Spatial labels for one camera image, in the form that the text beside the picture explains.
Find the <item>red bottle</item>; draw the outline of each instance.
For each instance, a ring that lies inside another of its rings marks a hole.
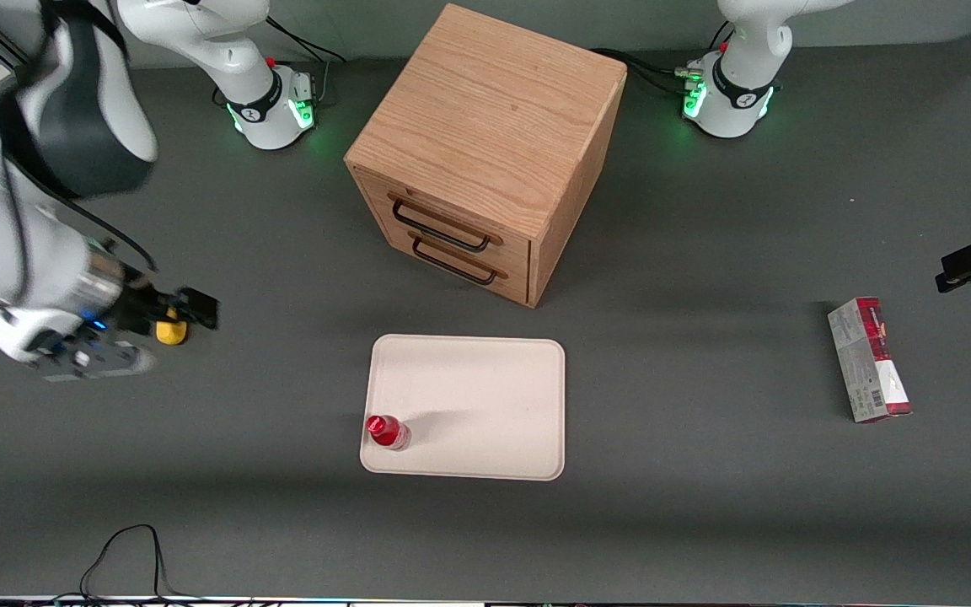
[[[366,420],[366,431],[377,445],[395,452],[411,442],[411,429],[391,415],[374,415]]]

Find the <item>wooden drawer cabinet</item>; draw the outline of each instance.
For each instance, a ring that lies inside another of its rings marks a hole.
[[[620,62],[449,4],[344,160],[395,249],[533,308],[624,81]]]

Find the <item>cardboard box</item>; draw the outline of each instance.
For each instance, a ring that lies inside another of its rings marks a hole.
[[[909,397],[887,350],[878,297],[858,297],[828,314],[837,360],[849,390],[852,419],[878,422],[908,415]]]

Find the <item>drawer handle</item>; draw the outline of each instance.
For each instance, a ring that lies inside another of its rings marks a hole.
[[[474,284],[482,285],[482,287],[488,287],[488,285],[492,284],[493,281],[496,280],[496,274],[497,274],[496,270],[491,270],[489,273],[489,277],[487,277],[486,279],[480,279],[480,277],[476,277],[474,276],[474,274],[471,274],[470,272],[465,272],[459,268],[456,268],[456,266],[452,266],[450,264],[446,264],[446,262],[440,261],[440,259],[437,259],[432,255],[421,252],[421,250],[419,250],[420,244],[421,244],[421,239],[415,237],[415,244],[411,246],[411,250],[415,252],[415,255],[417,257],[421,259],[425,259],[425,261],[431,262],[431,264],[433,264],[434,266],[438,266],[438,268],[442,268],[443,270],[448,270],[448,272],[452,272],[453,274],[455,274],[455,276],[463,277],[464,279],[467,279],[473,282]]]
[[[486,250],[486,245],[489,244],[488,235],[483,235],[482,242],[479,245],[473,245],[470,243],[463,242],[462,239],[450,237],[450,235],[444,232],[439,232],[424,223],[416,222],[415,219],[408,218],[407,216],[400,215],[400,209],[404,206],[404,201],[397,199],[397,197],[392,196],[392,199],[396,202],[392,205],[392,214],[396,216],[397,222],[408,224],[412,228],[417,228],[425,234],[431,235],[435,239],[442,239],[444,242],[452,246],[458,246],[462,250],[469,250],[470,253],[481,253],[482,250]]]

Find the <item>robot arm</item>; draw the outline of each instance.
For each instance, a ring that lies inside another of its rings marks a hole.
[[[716,137],[739,137],[766,115],[771,84],[793,49],[786,20],[829,11],[852,0],[717,0],[735,32],[727,51],[689,62],[700,81],[690,85],[683,115]]]
[[[0,96],[0,349],[43,365],[45,376],[99,376],[89,363],[103,357],[89,351],[100,348],[119,361],[105,372],[136,372],[145,357],[115,341],[117,330],[217,323],[215,300],[192,289],[155,291],[55,218],[56,201],[136,189],[155,161],[121,36],[107,1],[94,1],[43,1],[38,61]]]
[[[235,128],[259,149],[289,146],[314,124],[307,73],[270,65],[235,35],[269,14],[267,0],[119,0],[119,15],[140,40],[174,51],[205,70],[227,97]]]

